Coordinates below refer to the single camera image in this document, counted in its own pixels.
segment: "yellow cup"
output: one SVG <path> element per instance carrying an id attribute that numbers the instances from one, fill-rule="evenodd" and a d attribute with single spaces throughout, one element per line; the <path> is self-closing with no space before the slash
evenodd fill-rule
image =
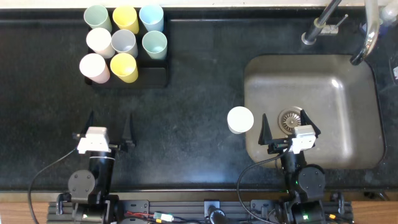
<path id="1" fill-rule="evenodd" d="M 138 34 L 137 11 L 132 6 L 120 6 L 113 11 L 113 21 L 120 29 L 127 29 L 133 34 Z"/>
<path id="2" fill-rule="evenodd" d="M 132 83 L 138 78 L 136 59 L 127 53 L 120 53 L 112 58 L 111 70 L 126 83 Z"/>

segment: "white wall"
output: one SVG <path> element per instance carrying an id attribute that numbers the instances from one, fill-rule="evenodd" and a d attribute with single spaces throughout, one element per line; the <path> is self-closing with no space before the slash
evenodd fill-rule
<path id="1" fill-rule="evenodd" d="M 391 0 L 379 0 L 386 5 Z M 326 6 L 330 0 L 0 0 L 0 8 L 85 8 L 94 4 L 141 7 L 156 3 L 163 7 Z M 343 0 L 340 6 L 363 6 L 363 0 Z"/>

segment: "wooden floor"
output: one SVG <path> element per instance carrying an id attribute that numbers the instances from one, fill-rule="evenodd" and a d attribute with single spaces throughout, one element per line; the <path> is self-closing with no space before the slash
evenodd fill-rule
<path id="1" fill-rule="evenodd" d="M 48 203 L 34 203 L 39 223 L 45 223 Z M 355 224 L 398 224 L 398 202 L 353 202 Z M 0 224 L 31 224 L 27 203 L 0 203 Z"/>

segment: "plastic cup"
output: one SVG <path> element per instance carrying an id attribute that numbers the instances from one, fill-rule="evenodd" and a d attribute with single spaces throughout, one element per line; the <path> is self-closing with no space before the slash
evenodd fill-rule
<path id="1" fill-rule="evenodd" d="M 127 53 L 120 53 L 112 58 L 111 70 L 126 83 L 132 83 L 138 78 L 136 59 Z"/>
<path id="2" fill-rule="evenodd" d="M 148 31 L 163 31 L 164 13 L 159 5 L 148 5 L 139 11 L 139 18 Z"/>
<path id="3" fill-rule="evenodd" d="M 87 8 L 84 18 L 91 28 L 104 28 L 112 32 L 111 19 L 109 18 L 108 10 L 104 6 L 95 5 Z"/>
<path id="4" fill-rule="evenodd" d="M 126 29 L 138 34 L 137 11 L 132 6 L 120 6 L 113 11 L 113 21 L 120 29 Z"/>
<path id="5" fill-rule="evenodd" d="M 118 53 L 138 56 L 136 36 L 129 30 L 118 30 L 112 35 L 112 47 Z"/>
<path id="6" fill-rule="evenodd" d="M 92 29 L 86 37 L 89 48 L 104 58 L 111 58 L 114 55 L 111 41 L 111 34 L 104 28 Z"/>
<path id="7" fill-rule="evenodd" d="M 159 31 L 150 31 L 142 38 L 142 46 L 152 59 L 165 59 L 167 38 Z"/>
<path id="8" fill-rule="evenodd" d="M 232 108 L 227 116 L 229 130 L 234 134 L 242 134 L 249 131 L 254 124 L 254 116 L 251 111 L 243 106 Z"/>
<path id="9" fill-rule="evenodd" d="M 80 72 L 87 78 L 96 83 L 105 83 L 109 80 L 111 74 L 105 59 L 99 54 L 88 54 L 80 61 Z"/>

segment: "faucet handle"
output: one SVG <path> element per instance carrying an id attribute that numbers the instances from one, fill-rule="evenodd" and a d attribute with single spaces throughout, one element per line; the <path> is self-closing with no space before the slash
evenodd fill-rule
<path id="1" fill-rule="evenodd" d="M 336 24 L 336 25 L 326 25 L 319 35 L 337 35 L 338 34 L 338 27 L 348 18 L 348 14 Z"/>

